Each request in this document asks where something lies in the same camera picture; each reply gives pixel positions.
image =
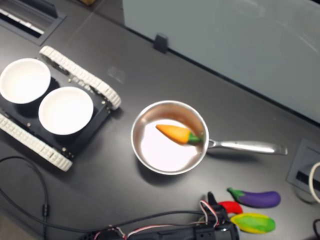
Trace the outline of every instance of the wire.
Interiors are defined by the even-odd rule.
[[[318,230],[317,230],[317,222],[320,222],[320,219],[316,219],[313,221],[313,231],[317,239],[320,240],[320,234],[318,233]]]
[[[204,224],[204,221],[195,221],[195,222],[191,222],[189,224],[155,224],[155,225],[149,225],[149,226],[143,226],[140,228],[137,228],[136,230],[133,230],[132,232],[128,233],[128,235],[126,236],[126,239],[128,239],[131,235],[139,233],[141,231],[144,230],[148,230],[148,229],[153,229],[153,228],[163,228],[163,227],[185,227],[185,226],[190,226],[190,225],[194,225],[194,224]]]
[[[200,202],[199,204],[200,204],[200,208],[201,208],[201,210],[202,210],[202,212],[203,212],[203,214],[204,214],[205,223],[207,224],[207,223],[208,223],[208,214],[207,214],[207,211],[204,209],[204,207],[202,206],[201,202]]]
[[[320,162],[316,163],[311,168],[310,175],[309,175],[309,188],[310,188],[310,192],[311,192],[311,195],[313,196],[313,198],[320,204],[320,198],[317,196],[315,189],[314,189],[314,175],[315,175],[315,171],[318,167],[320,167]]]
[[[41,182],[41,185],[43,187],[43,193],[44,193],[44,205],[42,207],[42,212],[44,210],[44,208],[46,210],[48,210],[48,188],[47,188],[47,185],[46,185],[46,182],[44,180],[44,177],[42,176],[41,172],[39,171],[39,169],[37,168],[37,166],[29,159],[27,158],[24,158],[24,157],[21,157],[21,156],[8,156],[8,157],[4,157],[2,159],[0,159],[0,163],[4,162],[4,161],[7,161],[7,160],[10,160],[10,159],[20,159],[20,160],[23,160],[25,162],[27,162],[31,168],[35,171],[35,173],[37,174],[38,178],[40,179],[40,182]],[[43,239],[44,240],[47,240],[47,214],[43,214]]]
[[[126,237],[125,233],[122,231],[122,229],[120,227],[115,227],[115,229],[117,229],[121,233],[123,238]]]
[[[94,238],[93,238],[93,240],[97,240],[97,238],[98,238],[98,236],[100,235],[100,231],[98,231],[95,235],[94,235]]]
[[[32,166],[32,168],[34,168],[35,172],[38,174],[41,183],[44,184],[44,192],[45,192],[45,196],[46,199],[45,201],[48,202],[48,190],[47,190],[47,186],[45,184],[45,181],[43,179],[43,176],[41,175],[40,171],[38,170],[38,168],[36,167],[36,165],[29,159],[21,157],[21,156],[9,156],[9,157],[5,157],[0,159],[0,163],[9,159],[21,159],[24,160],[28,163],[30,163],[30,165]],[[189,210],[180,210],[180,211],[167,211],[167,212],[161,212],[161,213],[157,213],[157,214],[153,214],[153,215],[148,215],[148,216],[143,216],[143,217],[139,217],[136,219],[132,219],[129,221],[125,221],[125,222],[121,222],[112,226],[106,226],[106,227],[100,227],[100,228],[94,228],[94,229],[78,229],[78,228],[72,228],[72,227],[67,227],[67,226],[61,226],[61,225],[57,225],[57,224],[53,224],[53,223],[49,223],[46,222],[44,220],[39,219],[38,217],[30,214],[29,212],[27,212],[26,210],[24,210],[22,207],[20,207],[18,204],[16,204],[1,188],[0,188],[0,194],[4,197],[4,199],[6,199],[12,206],[14,206],[17,210],[19,210],[21,213],[23,213],[24,215],[26,215],[28,218],[43,224],[47,227],[51,227],[51,228],[55,228],[55,229],[59,229],[59,230],[64,230],[64,231],[69,231],[69,232],[75,232],[75,233],[91,233],[91,232],[101,232],[104,230],[109,230],[112,228],[118,228],[124,225],[129,225],[129,224],[133,224],[136,222],[140,222],[140,221],[144,221],[144,220],[148,220],[148,219],[153,219],[153,218],[158,218],[158,217],[162,217],[162,216],[167,216],[167,215],[173,215],[173,214],[196,214],[196,215],[202,215],[203,213],[200,211],[189,211]]]
[[[206,223],[208,222],[208,215],[207,215],[205,209],[203,208],[202,204],[204,204],[210,210],[210,212],[214,215],[215,223],[214,223],[213,227],[215,228],[216,226],[219,225],[219,219],[218,219],[216,211],[210,206],[209,203],[207,203],[204,200],[200,200],[200,207],[201,207],[201,210],[203,211],[203,213],[205,213],[204,216],[205,216]]]

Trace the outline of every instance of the red chili pepper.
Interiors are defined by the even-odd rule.
[[[221,201],[221,202],[218,202],[218,204],[222,205],[225,208],[227,214],[243,213],[241,206],[239,205],[239,203],[235,201]]]

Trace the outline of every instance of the toy eggplant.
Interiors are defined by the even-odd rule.
[[[235,201],[221,201],[218,204],[225,208],[227,214],[242,214],[244,212],[239,203]]]
[[[265,234],[276,228],[276,223],[268,216],[258,213],[241,213],[230,218],[241,231],[252,234]]]
[[[179,126],[162,125],[155,126],[161,133],[178,144],[195,144],[201,142],[201,138],[193,135],[189,129]]]
[[[281,201],[281,197],[276,191],[255,193],[235,190],[232,187],[229,187],[227,191],[232,194],[238,203],[253,208],[273,208],[279,205]]]

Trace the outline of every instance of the red and white wire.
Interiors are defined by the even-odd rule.
[[[186,224],[186,226],[187,225],[193,225],[193,224],[204,224],[204,223],[205,223],[204,221],[195,221],[195,222],[191,222],[189,224]],[[144,231],[144,230],[153,229],[153,228],[162,228],[162,227],[178,227],[178,226],[183,226],[183,225],[178,225],[178,224],[155,224],[155,225],[143,226],[143,227],[140,227],[140,228],[128,233],[127,236],[126,236],[126,239],[128,239],[131,235],[139,233],[139,232]]]
[[[204,206],[205,205],[209,211],[214,215],[214,218],[215,218],[215,223],[213,225],[213,227],[215,228],[216,226],[219,225],[219,219],[218,219],[218,216],[216,214],[216,211],[210,206],[209,203],[207,203],[206,201],[204,200],[200,200],[200,208],[204,214],[204,217],[205,217],[205,223],[208,223],[208,214],[207,214],[207,211],[204,209]]]
[[[97,240],[97,238],[98,238],[98,236],[100,235],[100,231],[98,231],[95,235],[94,235],[94,237],[93,237],[93,240]]]
[[[121,233],[121,235],[124,239],[126,238],[126,234],[122,231],[122,229],[120,227],[115,227],[115,229],[117,229],[119,231],[119,233]]]

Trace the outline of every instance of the toy carrot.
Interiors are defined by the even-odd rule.
[[[162,125],[155,126],[161,133],[178,144],[194,144],[201,142],[201,138],[193,135],[189,129],[179,126]]]

